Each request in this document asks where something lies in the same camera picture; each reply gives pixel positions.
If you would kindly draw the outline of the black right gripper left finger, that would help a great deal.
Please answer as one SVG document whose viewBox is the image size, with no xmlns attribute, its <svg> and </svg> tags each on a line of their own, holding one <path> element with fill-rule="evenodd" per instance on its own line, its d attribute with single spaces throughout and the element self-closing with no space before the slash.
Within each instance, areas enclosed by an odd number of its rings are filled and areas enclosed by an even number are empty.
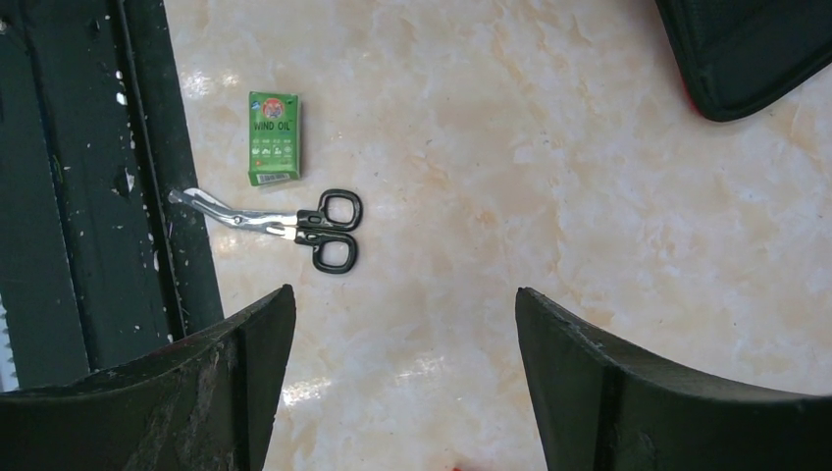
<svg viewBox="0 0 832 471">
<path fill-rule="evenodd" d="M 260 470 L 296 321 L 282 286 L 73 384 L 1 397 L 5 470 Z"/>
</svg>

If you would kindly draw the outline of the black handled scissors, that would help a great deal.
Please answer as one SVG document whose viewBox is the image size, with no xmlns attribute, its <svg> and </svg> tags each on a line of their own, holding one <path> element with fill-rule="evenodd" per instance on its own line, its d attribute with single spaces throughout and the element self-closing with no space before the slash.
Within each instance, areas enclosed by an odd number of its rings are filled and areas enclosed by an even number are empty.
<svg viewBox="0 0 832 471">
<path fill-rule="evenodd" d="M 358 259 L 358 244 L 350 233 L 361 223 L 363 203 L 350 190 L 326 189 L 321 193 L 315 210 L 301 209 L 296 212 L 233 209 L 197 187 L 173 189 L 169 192 L 168 199 L 175 204 L 187 205 L 226 227 L 277 236 L 308 246 L 312 249 L 313 266 L 322 273 L 346 274 Z M 338 221 L 330 215 L 330 203 L 338 199 L 351 205 L 352 217 L 346 222 Z M 326 246 L 333 243 L 341 243 L 347 248 L 346 259 L 339 265 L 324 260 Z"/>
</svg>

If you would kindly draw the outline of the red black medicine kit case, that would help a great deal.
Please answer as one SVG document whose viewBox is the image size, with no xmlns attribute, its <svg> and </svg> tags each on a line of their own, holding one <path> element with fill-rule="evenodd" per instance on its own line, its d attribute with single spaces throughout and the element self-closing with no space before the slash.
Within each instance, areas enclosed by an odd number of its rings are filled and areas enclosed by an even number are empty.
<svg viewBox="0 0 832 471">
<path fill-rule="evenodd" d="M 780 99 L 831 63 L 831 4 L 659 1 L 694 108 L 725 123 Z"/>
</svg>

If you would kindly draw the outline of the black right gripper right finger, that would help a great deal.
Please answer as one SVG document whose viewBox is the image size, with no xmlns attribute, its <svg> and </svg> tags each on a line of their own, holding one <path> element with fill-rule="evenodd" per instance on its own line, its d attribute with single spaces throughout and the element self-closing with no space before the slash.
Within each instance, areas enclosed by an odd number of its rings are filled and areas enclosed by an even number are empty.
<svg viewBox="0 0 832 471">
<path fill-rule="evenodd" d="M 831 399 L 720 378 L 531 288 L 519 348 L 550 470 L 827 470 Z"/>
</svg>

